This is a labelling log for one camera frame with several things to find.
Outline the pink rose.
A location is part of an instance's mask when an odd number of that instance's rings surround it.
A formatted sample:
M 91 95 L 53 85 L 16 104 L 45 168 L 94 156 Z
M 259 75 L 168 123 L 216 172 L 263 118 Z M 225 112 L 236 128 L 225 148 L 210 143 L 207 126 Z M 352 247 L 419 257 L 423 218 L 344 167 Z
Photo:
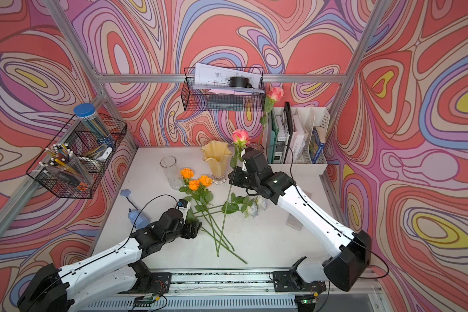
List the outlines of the pink rose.
M 278 103 L 282 97 L 284 97 L 284 90 L 280 87 L 270 87 L 265 93 L 258 93 L 256 95 L 256 100 L 259 102 L 261 109 L 261 116 L 259 118 L 259 123 L 262 126 L 262 130 L 259 138 L 256 140 L 257 143 L 261 142 L 265 128 L 268 124 L 269 114 L 273 111 L 276 103 Z
M 230 146 L 229 144 L 227 144 L 225 142 L 221 142 L 221 143 L 217 144 L 219 146 L 219 148 L 218 148 L 218 156 L 220 157 L 219 161 L 224 161 L 224 159 L 226 159 L 227 156 L 230 156 L 229 164 L 230 164 L 230 167 L 233 170 L 233 173 L 235 173 L 236 168 L 238 167 L 238 162 L 241 161 L 241 154 L 245 150 L 245 148 L 246 148 L 246 146 L 248 145 L 249 142 L 250 142 L 250 138 L 249 138 L 249 135 L 248 135 L 247 131 L 241 130 L 241 129 L 235 130 L 233 132 L 232 136 L 231 136 L 231 145 L 234 148 L 234 153 L 231 153 L 230 148 L 229 148 L 229 146 Z M 222 206 L 222 208 L 224 208 L 224 207 L 227 208 L 227 206 L 228 206 L 227 202 L 228 202 L 228 200 L 230 199 L 230 196 L 231 196 L 231 188 L 232 188 L 232 186 L 230 186 L 230 188 L 229 188 L 229 191 L 227 193 L 227 199 L 226 199 L 224 205 Z M 224 238 L 224 228 L 225 228 L 225 222 L 226 222 L 226 214 L 227 214 L 227 209 L 224 212 L 224 217 L 222 219 L 222 226 L 220 227 L 218 247 L 217 247 L 217 250 L 216 250 L 217 257 L 219 257 L 221 243 L 222 243 L 223 238 Z

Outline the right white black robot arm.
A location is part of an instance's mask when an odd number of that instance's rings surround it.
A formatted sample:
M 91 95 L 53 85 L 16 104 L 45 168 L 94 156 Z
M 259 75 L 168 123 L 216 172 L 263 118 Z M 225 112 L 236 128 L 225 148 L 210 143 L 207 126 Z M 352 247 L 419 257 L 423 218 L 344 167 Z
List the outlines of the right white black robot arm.
M 286 210 L 315 235 L 327 256 L 296 265 L 296 275 L 306 283 L 328 280 L 348 292 L 370 265 L 372 239 L 366 231 L 355 232 L 331 217 L 304 194 L 285 172 L 274 172 L 264 154 L 248 148 L 242 155 L 243 166 L 228 175 L 229 184 L 253 190 Z

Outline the yellow ruffled glass vase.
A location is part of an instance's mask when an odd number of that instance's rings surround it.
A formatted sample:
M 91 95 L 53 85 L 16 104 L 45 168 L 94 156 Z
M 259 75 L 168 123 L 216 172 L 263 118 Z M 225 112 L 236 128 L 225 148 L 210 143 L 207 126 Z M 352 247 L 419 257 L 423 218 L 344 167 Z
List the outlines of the yellow ruffled glass vase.
M 208 144 L 202 146 L 202 159 L 205 161 L 210 170 L 213 183 L 220 185 L 227 180 L 227 169 L 230 166 L 232 152 L 227 142 L 212 140 Z

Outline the orange rose right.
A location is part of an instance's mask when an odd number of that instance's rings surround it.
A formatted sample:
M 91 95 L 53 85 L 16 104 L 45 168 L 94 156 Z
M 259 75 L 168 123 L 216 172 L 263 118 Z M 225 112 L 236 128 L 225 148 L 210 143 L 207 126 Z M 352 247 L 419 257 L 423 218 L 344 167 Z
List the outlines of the orange rose right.
M 213 238 L 217 244 L 217 256 L 220 255 L 220 248 L 223 246 L 228 252 L 232 253 L 237 259 L 241 260 L 244 264 L 247 264 L 245 260 L 239 257 L 235 253 L 235 248 L 231 244 L 231 242 L 227 239 L 224 235 L 224 228 L 225 228 L 225 219 L 226 215 L 235 213 L 240 211 L 239 202 L 237 201 L 237 197 L 235 195 L 231 195 L 231 191 L 228 192 L 227 200 L 218 206 L 211 206 L 210 203 L 213 200 L 213 193 L 208 189 L 213 184 L 213 180 L 209 176 L 201 176 L 198 180 L 199 188 L 198 191 L 200 192 L 200 202 L 205 207 L 202 212 L 206 212 L 209 218 L 210 226 L 212 228 Z M 220 208 L 218 213 L 224 214 L 224 219 L 222 221 L 222 226 L 219 226 L 217 222 L 212 217 L 211 210 L 213 208 Z

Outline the orange rose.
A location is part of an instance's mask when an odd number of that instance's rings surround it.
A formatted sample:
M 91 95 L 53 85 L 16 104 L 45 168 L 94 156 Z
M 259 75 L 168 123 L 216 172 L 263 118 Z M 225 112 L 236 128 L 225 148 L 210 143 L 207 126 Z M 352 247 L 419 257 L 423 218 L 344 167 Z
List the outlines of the orange rose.
M 213 200 L 213 193 L 208 189 L 213 184 L 213 180 L 209 176 L 201 176 L 198 180 L 199 188 L 198 191 L 200 192 L 200 202 L 205 207 L 202 212 L 206 212 L 209 218 L 210 226 L 212 228 L 213 238 L 217 244 L 217 256 L 220 255 L 220 248 L 223 246 L 228 252 L 232 253 L 237 259 L 241 260 L 244 264 L 247 264 L 245 260 L 239 257 L 235 253 L 235 248 L 231 244 L 231 242 L 227 239 L 224 235 L 224 228 L 225 228 L 225 219 L 226 215 L 235 213 L 240 211 L 239 202 L 237 201 L 237 197 L 235 195 L 231 195 L 231 191 L 228 192 L 227 200 L 218 206 L 211 206 L 210 203 Z M 218 213 L 224 214 L 224 219 L 222 221 L 222 226 L 219 226 L 217 222 L 212 217 L 211 210 L 213 208 L 220 208 Z
M 189 168 L 182 169 L 180 174 L 183 179 L 192 179 L 194 177 L 194 172 Z
M 189 202 L 191 202 L 193 213 L 197 212 L 197 211 L 202 211 L 203 209 L 205 209 L 205 207 L 200 202 L 200 192 L 198 191 L 198 188 L 199 188 L 198 179 L 197 180 L 184 179 L 184 184 L 185 185 L 182 188 L 180 188 L 179 191 L 186 194 L 185 199 L 188 200 Z M 200 219 L 200 218 L 203 221 L 206 222 L 206 226 L 203 226 L 202 231 L 204 231 L 206 234 L 208 234 L 214 240 L 213 233 L 212 233 L 212 228 L 210 226 L 208 215 L 204 214 L 204 215 L 198 217 L 198 219 Z M 216 244 L 215 240 L 214 240 L 214 244 L 215 244 L 214 245 L 215 250 L 217 250 L 217 244 Z

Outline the orange rose left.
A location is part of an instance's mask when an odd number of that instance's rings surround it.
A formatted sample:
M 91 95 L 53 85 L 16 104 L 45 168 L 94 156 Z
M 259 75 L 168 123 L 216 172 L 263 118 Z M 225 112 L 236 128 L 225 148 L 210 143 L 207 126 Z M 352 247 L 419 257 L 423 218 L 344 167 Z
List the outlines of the orange rose left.
M 188 200 L 189 202 L 191 202 L 193 213 L 197 212 L 197 211 L 202 211 L 203 209 L 205 209 L 205 207 L 200 202 L 200 192 L 198 191 L 198 188 L 199 188 L 198 179 L 197 180 L 184 179 L 184 184 L 185 185 L 182 188 L 180 188 L 179 191 L 186 194 L 185 199 Z M 200 218 L 203 221 L 206 222 L 206 226 L 203 226 L 202 231 L 204 231 L 206 234 L 208 234 L 214 240 L 213 233 L 212 233 L 212 228 L 210 226 L 208 215 L 204 214 L 204 215 L 198 217 L 198 219 L 200 219 Z M 215 244 L 214 245 L 215 250 L 217 250 L 217 244 L 216 244 L 215 240 L 214 240 L 214 244 Z

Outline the orange rose back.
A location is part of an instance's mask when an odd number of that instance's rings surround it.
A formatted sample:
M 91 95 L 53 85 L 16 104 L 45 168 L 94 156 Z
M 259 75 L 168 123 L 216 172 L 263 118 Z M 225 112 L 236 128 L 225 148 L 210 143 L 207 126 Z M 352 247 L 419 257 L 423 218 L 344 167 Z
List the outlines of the orange rose back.
M 183 179 L 192 179 L 194 177 L 194 172 L 189 168 L 182 169 L 180 174 Z

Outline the clear glass vase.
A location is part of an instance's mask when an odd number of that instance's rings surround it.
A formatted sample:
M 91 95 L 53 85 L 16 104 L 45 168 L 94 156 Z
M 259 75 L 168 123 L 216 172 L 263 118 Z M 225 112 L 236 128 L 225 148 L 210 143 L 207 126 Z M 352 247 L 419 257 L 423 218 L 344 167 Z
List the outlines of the clear glass vase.
M 161 159 L 160 166 L 165 173 L 170 187 L 176 191 L 184 186 L 183 178 L 179 172 L 177 159 L 174 156 L 166 156 Z

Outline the white book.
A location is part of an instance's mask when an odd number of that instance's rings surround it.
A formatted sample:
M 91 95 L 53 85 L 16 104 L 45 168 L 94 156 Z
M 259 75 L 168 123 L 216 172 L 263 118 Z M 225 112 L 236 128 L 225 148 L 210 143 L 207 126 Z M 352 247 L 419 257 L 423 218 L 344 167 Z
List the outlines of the white book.
M 300 155 L 304 147 L 306 139 L 306 130 L 304 129 L 304 126 L 300 120 L 298 113 L 292 114 L 292 118 L 293 132 L 291 134 L 291 138 L 288 140 L 287 145 L 293 152 L 293 158 L 291 158 L 291 153 L 287 152 L 285 164 L 289 164 L 291 160 L 293 160 L 294 162 L 297 161 L 298 156 Z

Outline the white desktop file organizer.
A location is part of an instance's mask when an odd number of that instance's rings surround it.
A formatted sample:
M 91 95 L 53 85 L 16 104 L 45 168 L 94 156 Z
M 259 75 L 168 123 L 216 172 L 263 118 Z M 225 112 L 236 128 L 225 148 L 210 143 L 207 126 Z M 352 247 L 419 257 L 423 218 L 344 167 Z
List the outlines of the white desktop file organizer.
M 330 115 L 326 108 L 293 107 L 294 133 L 288 134 L 283 107 L 269 114 L 263 134 L 263 146 L 269 164 L 275 169 L 295 174 L 318 174 L 326 171 L 325 135 Z

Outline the black tape roll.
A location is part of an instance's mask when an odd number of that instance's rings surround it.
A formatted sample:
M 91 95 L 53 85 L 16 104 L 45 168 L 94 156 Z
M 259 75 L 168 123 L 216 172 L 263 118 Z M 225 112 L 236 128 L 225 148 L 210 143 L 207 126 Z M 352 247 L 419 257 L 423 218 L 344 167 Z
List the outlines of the black tape roll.
M 229 86 L 231 88 L 253 88 L 249 78 L 240 76 L 230 77 Z

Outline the white printed paper sheets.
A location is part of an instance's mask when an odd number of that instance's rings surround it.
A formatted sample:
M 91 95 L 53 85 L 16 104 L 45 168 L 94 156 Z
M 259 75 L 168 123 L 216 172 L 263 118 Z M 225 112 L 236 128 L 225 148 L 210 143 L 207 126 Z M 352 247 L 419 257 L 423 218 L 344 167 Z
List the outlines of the white printed paper sheets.
M 229 86 L 229 80 L 230 77 L 234 76 L 249 78 L 254 89 L 260 87 L 263 78 L 262 74 L 196 63 L 194 70 L 194 86 L 196 88 L 231 88 Z

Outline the clear cup of pens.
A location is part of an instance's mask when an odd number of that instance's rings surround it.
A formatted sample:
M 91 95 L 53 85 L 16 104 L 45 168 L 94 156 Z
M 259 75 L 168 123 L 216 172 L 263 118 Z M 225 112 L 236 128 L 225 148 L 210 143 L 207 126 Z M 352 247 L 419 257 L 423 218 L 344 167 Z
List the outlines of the clear cup of pens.
M 66 144 L 57 143 L 44 150 L 49 156 L 39 162 L 43 172 L 57 180 L 82 189 L 91 187 L 94 179 L 78 156 Z

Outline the blue lid pencil jar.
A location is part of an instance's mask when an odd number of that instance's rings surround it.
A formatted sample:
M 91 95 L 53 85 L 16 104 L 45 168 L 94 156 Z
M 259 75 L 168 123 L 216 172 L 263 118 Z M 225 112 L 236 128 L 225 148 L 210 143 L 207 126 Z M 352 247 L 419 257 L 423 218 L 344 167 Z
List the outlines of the blue lid pencil jar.
M 113 148 L 115 141 L 109 128 L 91 103 L 82 103 L 74 108 L 74 114 L 80 119 L 84 126 L 94 135 L 97 142 Z

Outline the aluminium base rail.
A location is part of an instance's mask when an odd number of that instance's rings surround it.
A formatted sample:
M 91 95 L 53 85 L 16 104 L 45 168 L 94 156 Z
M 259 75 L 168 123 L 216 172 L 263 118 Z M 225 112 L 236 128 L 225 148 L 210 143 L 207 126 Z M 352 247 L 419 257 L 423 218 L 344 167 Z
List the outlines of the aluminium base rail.
M 78 292 L 69 311 L 392 311 L 376 282 L 343 292 L 330 282 L 294 288 L 287 277 L 267 270 L 158 271 L 147 290 L 110 289 L 110 282 L 129 284 L 119 271 Z

